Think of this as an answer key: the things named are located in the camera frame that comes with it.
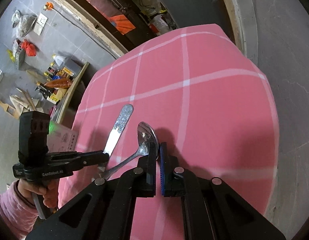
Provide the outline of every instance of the metal spoon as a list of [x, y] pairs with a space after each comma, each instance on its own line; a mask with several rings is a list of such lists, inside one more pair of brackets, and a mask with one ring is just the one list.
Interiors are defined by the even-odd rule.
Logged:
[[155, 135], [155, 132], [153, 131], [153, 129], [151, 128], [149, 124], [145, 122], [139, 123], [137, 133], [138, 133], [138, 143], [139, 143], [138, 150], [133, 155], [125, 159], [123, 162], [105, 171], [101, 175], [101, 177], [105, 179], [109, 179], [116, 171], [118, 171], [120, 168], [125, 166], [127, 163], [131, 162], [133, 159], [139, 156], [148, 155], [149, 150], [150, 150], [149, 146], [151, 142], [155, 143], [156, 149], [159, 148], [159, 141], [157, 139], [157, 136]]

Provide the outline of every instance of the pink sweater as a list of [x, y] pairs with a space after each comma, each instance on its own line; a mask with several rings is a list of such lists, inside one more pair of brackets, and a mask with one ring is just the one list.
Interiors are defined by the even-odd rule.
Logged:
[[18, 239], [24, 238], [31, 230], [38, 217], [36, 207], [18, 192], [18, 181], [0, 194], [0, 215], [5, 224]]

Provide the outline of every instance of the plastic bag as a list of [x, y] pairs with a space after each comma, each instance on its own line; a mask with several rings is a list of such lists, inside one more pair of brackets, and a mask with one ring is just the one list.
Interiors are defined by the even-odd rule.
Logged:
[[161, 35], [170, 31], [168, 24], [162, 19], [162, 16], [162, 14], [159, 14], [150, 22], [158, 29]]
[[11, 18], [11, 21], [13, 23], [13, 28], [17, 27], [19, 20], [20, 20], [20, 16], [21, 16], [21, 12], [19, 10], [16, 10]]
[[13, 51], [10, 49], [7, 49], [9, 58], [11, 59], [11, 61], [14, 63], [16, 61], [15, 57], [13, 56]]
[[23, 15], [19, 19], [16, 31], [16, 38], [23, 38], [32, 31], [33, 25], [37, 20], [37, 16]]
[[37, 55], [36, 46], [27, 41], [26, 39], [21, 43], [21, 48], [26, 51], [26, 54], [30, 57]]
[[69, 88], [72, 85], [72, 81], [68, 78], [60, 78], [49, 81], [45, 84], [49, 88]]

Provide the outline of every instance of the orange bag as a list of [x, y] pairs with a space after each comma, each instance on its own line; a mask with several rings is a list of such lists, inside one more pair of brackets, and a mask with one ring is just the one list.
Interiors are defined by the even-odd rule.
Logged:
[[36, 46], [26, 39], [21, 43], [21, 48], [26, 51], [26, 54], [30, 57], [35, 57], [37, 55]]

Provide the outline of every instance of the gray tiled floor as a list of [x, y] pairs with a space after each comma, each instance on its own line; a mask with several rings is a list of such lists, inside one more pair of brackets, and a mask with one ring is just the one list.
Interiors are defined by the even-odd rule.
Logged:
[[52, 62], [53, 54], [60, 54], [71, 57], [74, 61], [83, 66], [87, 61], [90, 63], [83, 80], [87, 85], [91, 77], [104, 66], [115, 59], [105, 51], [98, 43], [92, 40], [92, 35], [87, 35], [88, 31], [81, 23], [68, 15], [58, 5], [54, 4], [58, 12], [43, 11], [43, 6], [50, 0], [13, 0], [0, 19], [0, 41], [8, 48], [11, 48], [14, 40], [14, 31], [11, 26], [11, 16], [16, 9], [22, 14], [39, 15], [43, 13], [48, 17], [47, 24], [40, 36], [30, 32], [25, 38], [35, 44], [37, 55], [35, 57], [26, 56], [26, 62], [44, 72]]
[[[25, 71], [17, 70], [6, 52], [7, 47], [0, 42], [0, 69], [3, 70], [3, 79], [0, 82], [0, 100], [12, 105], [9, 95], [20, 95], [16, 86], [29, 90], [35, 97], [36, 85], [31, 82]], [[0, 193], [6, 189], [6, 183], [15, 180], [12, 165], [18, 163], [18, 133], [19, 121], [5, 113], [0, 107]]]

